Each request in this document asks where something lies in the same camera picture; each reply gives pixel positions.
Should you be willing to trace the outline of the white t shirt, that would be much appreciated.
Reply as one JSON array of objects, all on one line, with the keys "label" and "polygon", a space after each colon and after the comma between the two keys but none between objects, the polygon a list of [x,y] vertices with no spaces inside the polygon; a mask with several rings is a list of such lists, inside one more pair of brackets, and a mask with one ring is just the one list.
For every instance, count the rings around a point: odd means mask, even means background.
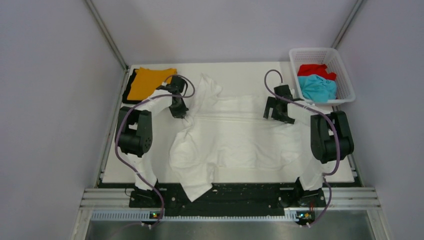
[{"label": "white t shirt", "polygon": [[212,188],[215,170],[277,171],[302,159],[297,125],[263,118],[264,95],[221,96],[223,88],[203,74],[169,164],[193,202]]}]

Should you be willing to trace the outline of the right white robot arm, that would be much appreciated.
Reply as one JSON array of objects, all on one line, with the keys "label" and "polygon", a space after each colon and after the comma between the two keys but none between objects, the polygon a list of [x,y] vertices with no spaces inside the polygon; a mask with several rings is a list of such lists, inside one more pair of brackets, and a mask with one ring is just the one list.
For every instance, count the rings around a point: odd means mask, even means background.
[{"label": "right white robot arm", "polygon": [[300,173],[291,191],[278,199],[283,207],[309,207],[323,201],[325,177],[337,172],[341,161],[354,151],[354,141],[344,111],[324,113],[300,98],[287,84],[276,86],[267,98],[263,117],[300,128]]}]

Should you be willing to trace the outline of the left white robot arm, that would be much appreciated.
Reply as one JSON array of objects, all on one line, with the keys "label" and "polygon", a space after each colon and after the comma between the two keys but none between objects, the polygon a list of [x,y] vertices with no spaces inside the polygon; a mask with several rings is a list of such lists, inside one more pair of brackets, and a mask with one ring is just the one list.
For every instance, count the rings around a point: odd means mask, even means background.
[{"label": "left white robot arm", "polygon": [[124,105],[118,111],[114,152],[142,183],[130,196],[142,200],[149,208],[163,208],[165,200],[156,187],[158,180],[148,163],[153,145],[153,119],[165,109],[174,119],[184,119],[189,110],[184,100],[189,97],[187,89],[193,83],[180,74],[172,74],[154,84],[146,96],[131,99],[135,80],[136,75],[132,75],[122,96]]}]

